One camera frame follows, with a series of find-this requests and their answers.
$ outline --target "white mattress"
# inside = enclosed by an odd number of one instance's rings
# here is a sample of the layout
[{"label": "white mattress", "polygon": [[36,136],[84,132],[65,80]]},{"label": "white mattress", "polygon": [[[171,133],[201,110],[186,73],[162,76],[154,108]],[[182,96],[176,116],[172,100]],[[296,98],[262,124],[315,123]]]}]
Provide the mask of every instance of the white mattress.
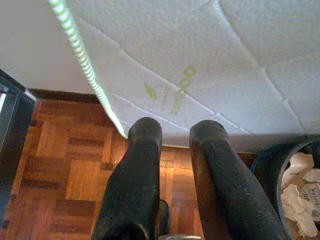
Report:
[{"label": "white mattress", "polygon": [[161,124],[164,144],[181,147],[204,119],[220,122],[243,152],[320,133],[320,1],[65,5],[122,135],[145,116]]}]

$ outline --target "parquet tile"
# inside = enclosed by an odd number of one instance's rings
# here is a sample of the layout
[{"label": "parquet tile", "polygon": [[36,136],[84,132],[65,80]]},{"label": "parquet tile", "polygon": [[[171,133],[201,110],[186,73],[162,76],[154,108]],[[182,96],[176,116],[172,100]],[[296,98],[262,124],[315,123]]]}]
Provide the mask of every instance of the parquet tile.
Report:
[{"label": "parquet tile", "polygon": [[[90,239],[127,141],[99,104],[39,100],[32,118],[0,239]],[[171,233],[203,237],[188,149],[162,148],[160,197]]]}]

